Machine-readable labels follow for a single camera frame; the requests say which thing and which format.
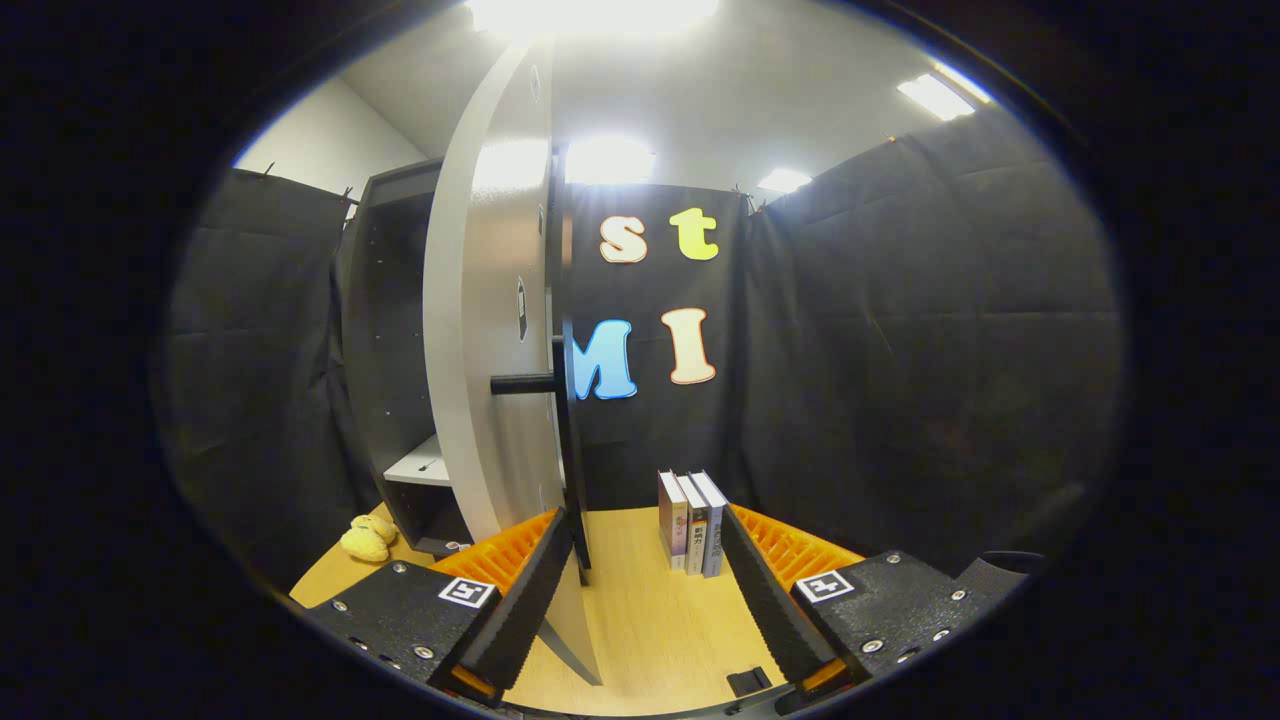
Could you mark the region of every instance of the book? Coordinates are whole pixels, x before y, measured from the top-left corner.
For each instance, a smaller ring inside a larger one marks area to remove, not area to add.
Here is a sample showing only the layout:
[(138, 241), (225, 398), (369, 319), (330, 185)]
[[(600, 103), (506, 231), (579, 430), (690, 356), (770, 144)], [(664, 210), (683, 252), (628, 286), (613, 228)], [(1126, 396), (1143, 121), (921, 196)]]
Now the book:
[(689, 544), (685, 548), (685, 571), (690, 575), (700, 575), (703, 571), (703, 551), (707, 547), (707, 501), (698, 493), (698, 488), (689, 479), (689, 475), (678, 475), (676, 482), (680, 489), (685, 491), (689, 500)]
[(724, 495), (712, 482), (707, 470), (690, 473), (689, 478), (694, 482), (698, 492), (701, 493), (703, 500), (707, 501), (707, 550), (703, 552), (703, 577), (714, 578), (719, 575), (724, 561), (724, 548), (721, 546), (719, 537), (728, 501), (724, 500)]
[(680, 489), (676, 474), (658, 473), (658, 529), (662, 547), (672, 570), (685, 569), (685, 550), (689, 530), (689, 500)]

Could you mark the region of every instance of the shelf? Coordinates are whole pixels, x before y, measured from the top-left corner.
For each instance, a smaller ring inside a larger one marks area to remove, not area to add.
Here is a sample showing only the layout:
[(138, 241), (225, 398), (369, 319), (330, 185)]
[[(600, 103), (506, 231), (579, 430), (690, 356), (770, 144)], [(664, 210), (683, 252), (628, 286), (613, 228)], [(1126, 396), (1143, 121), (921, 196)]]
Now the shelf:
[(396, 483), (449, 487), (449, 473), (444, 469), (444, 455), (440, 454), (440, 436), (426, 438), (426, 442), (388, 468), (383, 477)]

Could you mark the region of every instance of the blue letter m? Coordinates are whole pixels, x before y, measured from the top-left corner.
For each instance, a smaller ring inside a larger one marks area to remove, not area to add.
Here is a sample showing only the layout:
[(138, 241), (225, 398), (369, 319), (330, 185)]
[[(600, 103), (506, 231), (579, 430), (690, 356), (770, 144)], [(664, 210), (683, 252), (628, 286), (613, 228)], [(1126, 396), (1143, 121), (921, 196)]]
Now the blue letter m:
[(586, 400), (596, 375), (600, 377), (600, 383), (595, 386), (595, 397), (600, 400), (617, 400), (636, 393), (636, 384), (627, 372), (628, 334), (631, 323), (604, 320), (591, 331), (586, 352), (573, 341), (573, 392), (579, 400)]

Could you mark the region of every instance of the white wall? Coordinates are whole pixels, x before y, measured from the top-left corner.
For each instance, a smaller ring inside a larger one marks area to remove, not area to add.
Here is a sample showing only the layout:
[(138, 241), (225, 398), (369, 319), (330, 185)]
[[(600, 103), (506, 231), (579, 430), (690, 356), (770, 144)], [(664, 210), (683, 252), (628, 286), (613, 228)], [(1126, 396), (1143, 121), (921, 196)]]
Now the white wall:
[(360, 199), (370, 176), (426, 160), (340, 78), (317, 86), (257, 137), (237, 168)]

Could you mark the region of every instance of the black fabric backdrop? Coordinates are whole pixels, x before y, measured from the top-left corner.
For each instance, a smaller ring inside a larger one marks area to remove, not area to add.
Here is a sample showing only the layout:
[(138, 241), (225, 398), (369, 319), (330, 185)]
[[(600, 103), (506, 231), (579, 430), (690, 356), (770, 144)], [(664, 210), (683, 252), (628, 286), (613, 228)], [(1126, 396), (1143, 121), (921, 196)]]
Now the black fabric backdrop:
[[(573, 340), (586, 350), (595, 325), (621, 319), (631, 323), (627, 365), (636, 393), (600, 400), (594, 389), (579, 401), (575, 418), (582, 445), (589, 509), (640, 507), (657, 502), (658, 468), (705, 468), (719, 473), (726, 442), (732, 442), (736, 396), (731, 357), (739, 245), (744, 237), (746, 199), (732, 192), (672, 186), (568, 186), (573, 261), (567, 283)], [(668, 219), (689, 208), (716, 218), (707, 242), (719, 247), (710, 260), (686, 258), (677, 229)], [(649, 246), (639, 263), (608, 263), (600, 255), (600, 223), (611, 215), (640, 218)], [(671, 331), (662, 315), (700, 307), (707, 361), (716, 377), (677, 386)]]
[(232, 170), (188, 240), (152, 393), (180, 491), (287, 591), (376, 503), (353, 487), (332, 284), (347, 205)]
[[(750, 218), (733, 193), (575, 190), (575, 334), (630, 320), (639, 386), (579, 406), (589, 507), (705, 465), (732, 501), (951, 573), (1060, 544), (1112, 439), (1123, 332), (1102, 228), (1010, 115), (899, 137)], [(666, 224), (691, 205), (719, 222), (707, 263)], [(611, 214), (644, 220), (649, 258), (600, 258)], [(708, 311), (705, 384), (667, 378), (658, 316), (682, 306)]]

